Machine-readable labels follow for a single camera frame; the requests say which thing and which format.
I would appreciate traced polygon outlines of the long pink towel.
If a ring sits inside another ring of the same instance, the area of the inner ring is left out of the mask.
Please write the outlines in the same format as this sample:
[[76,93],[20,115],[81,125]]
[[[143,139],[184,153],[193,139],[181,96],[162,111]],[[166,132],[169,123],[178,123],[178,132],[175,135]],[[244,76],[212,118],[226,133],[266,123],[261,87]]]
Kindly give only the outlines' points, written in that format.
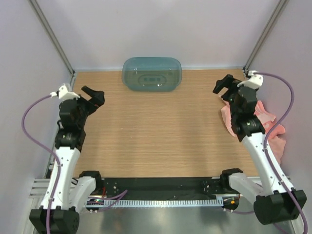
[[[225,106],[221,108],[221,116],[223,119],[223,122],[228,130],[228,132],[233,136],[236,137],[236,134],[232,130],[231,126],[231,114],[230,114],[230,106],[227,101],[223,101],[225,103]],[[256,107],[255,107],[255,113],[254,113],[259,120],[261,121],[263,127],[266,130],[266,133],[275,125],[275,119],[276,116],[274,114],[271,114],[267,112],[264,108],[263,103],[259,100]],[[286,140],[283,139],[280,135],[284,134],[286,132],[284,126],[279,124],[277,127],[273,129],[273,131],[270,133],[268,142],[271,147],[271,150],[278,162],[278,164],[281,164],[281,159],[284,153],[284,148],[286,145]]]

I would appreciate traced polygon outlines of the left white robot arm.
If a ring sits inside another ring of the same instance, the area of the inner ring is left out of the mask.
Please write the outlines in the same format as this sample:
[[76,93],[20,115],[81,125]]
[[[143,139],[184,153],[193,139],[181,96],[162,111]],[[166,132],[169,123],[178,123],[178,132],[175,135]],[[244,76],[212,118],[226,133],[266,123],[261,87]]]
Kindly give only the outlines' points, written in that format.
[[72,185],[74,169],[86,137],[86,120],[105,103],[103,91],[87,86],[83,86],[82,91],[90,99],[75,93],[68,84],[61,85],[57,91],[46,96],[58,98],[61,103],[55,150],[48,149],[55,164],[42,202],[29,215],[30,222],[40,234],[75,234],[88,197],[103,190],[98,171],[82,172],[77,184]]

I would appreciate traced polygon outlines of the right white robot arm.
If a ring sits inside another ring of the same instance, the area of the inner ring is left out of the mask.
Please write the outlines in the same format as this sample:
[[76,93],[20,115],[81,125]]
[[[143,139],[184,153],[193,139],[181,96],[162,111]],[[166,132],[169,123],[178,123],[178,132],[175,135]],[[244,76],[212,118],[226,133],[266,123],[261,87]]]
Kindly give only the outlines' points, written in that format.
[[219,186],[225,193],[235,190],[243,195],[263,225],[295,220],[304,216],[307,197],[281,169],[268,143],[269,133],[255,114],[256,92],[262,86],[263,75],[251,71],[249,77],[240,81],[227,74],[216,81],[213,93],[227,88],[221,98],[229,104],[232,131],[249,152],[262,184],[257,185],[240,169],[233,168],[222,171]]

